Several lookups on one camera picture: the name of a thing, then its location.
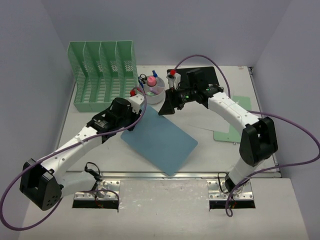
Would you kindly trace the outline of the purple highlighter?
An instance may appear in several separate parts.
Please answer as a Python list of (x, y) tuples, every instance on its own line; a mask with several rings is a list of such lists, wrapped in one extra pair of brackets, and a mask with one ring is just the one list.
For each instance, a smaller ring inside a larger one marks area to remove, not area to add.
[(161, 92), (158, 91), (157, 89), (153, 89), (152, 92), (153, 92), (154, 94), (156, 94), (156, 95), (159, 95), (159, 94), (161, 93)]

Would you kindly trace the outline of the white clipboard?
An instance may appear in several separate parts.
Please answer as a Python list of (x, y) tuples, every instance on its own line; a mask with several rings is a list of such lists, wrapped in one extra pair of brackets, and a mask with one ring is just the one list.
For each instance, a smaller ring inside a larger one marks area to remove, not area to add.
[(190, 103), (190, 119), (188, 124), (209, 131), (228, 133), (230, 124), (217, 113), (196, 102)]

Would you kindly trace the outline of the blue clipboard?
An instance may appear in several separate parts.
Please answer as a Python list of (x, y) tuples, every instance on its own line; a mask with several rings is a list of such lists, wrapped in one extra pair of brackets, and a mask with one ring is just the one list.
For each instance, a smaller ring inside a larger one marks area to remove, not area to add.
[(168, 176), (180, 170), (198, 141), (151, 106), (133, 131), (124, 131), (121, 139)]

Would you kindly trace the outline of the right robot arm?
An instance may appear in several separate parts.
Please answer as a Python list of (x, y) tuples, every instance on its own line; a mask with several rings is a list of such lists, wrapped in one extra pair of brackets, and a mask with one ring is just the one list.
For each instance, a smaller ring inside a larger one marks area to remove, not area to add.
[(169, 88), (159, 110), (160, 116), (173, 115), (185, 104), (197, 102), (215, 112), (232, 125), (241, 135), (240, 159), (226, 174), (223, 191), (233, 197), (241, 191), (240, 182), (252, 174), (262, 161), (278, 150), (274, 121), (270, 117), (258, 117), (233, 101), (218, 84), (210, 84), (204, 72), (193, 69), (187, 72), (188, 87), (180, 87), (180, 75), (173, 69), (166, 78)]

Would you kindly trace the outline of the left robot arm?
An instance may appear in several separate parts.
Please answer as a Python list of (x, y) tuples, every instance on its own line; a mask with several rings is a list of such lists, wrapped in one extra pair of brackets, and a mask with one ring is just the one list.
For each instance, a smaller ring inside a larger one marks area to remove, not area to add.
[(121, 129), (134, 129), (141, 115), (144, 97), (116, 97), (111, 105), (94, 115), (80, 132), (58, 148), (53, 156), (43, 162), (30, 159), (24, 163), (19, 190), (41, 210), (51, 209), (56, 202), (75, 192), (87, 191), (97, 197), (103, 193), (101, 176), (86, 169), (75, 176), (67, 170), (89, 151), (105, 143)]

